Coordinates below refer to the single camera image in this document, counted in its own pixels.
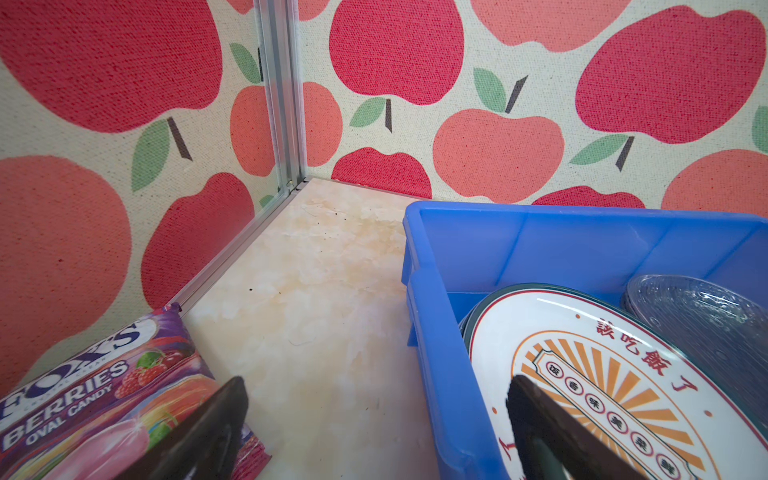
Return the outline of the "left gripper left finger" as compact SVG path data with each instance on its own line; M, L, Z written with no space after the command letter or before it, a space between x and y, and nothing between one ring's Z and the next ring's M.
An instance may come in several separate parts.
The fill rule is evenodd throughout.
M247 409L244 380L233 377L118 477L229 479Z

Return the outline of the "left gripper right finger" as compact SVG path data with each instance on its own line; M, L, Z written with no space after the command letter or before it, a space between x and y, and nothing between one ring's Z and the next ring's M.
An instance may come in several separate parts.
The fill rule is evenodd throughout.
M528 479L643 477L528 377L512 379L506 406Z

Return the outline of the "orange sunburst plate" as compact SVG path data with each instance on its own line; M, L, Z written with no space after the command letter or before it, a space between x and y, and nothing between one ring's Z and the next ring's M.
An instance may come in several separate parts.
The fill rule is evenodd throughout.
M490 294L460 330L503 465L524 475L505 404L529 378L649 479L763 479L767 442L715 383L619 309L565 288Z

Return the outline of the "clear textured glass plate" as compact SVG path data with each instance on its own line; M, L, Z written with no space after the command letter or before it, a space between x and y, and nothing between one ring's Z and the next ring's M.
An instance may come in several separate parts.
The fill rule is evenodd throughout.
M639 275L622 307L673 344L767 433L767 310L688 276Z

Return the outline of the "blue plastic bin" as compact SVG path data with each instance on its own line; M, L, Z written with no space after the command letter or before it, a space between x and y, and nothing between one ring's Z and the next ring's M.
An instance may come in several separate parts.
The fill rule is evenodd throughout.
M682 355L622 310L633 277L694 277L767 303L767 222L757 216L422 201L408 207L404 227L409 342L445 479L513 479L460 330L490 294L532 284L573 290L619 309Z

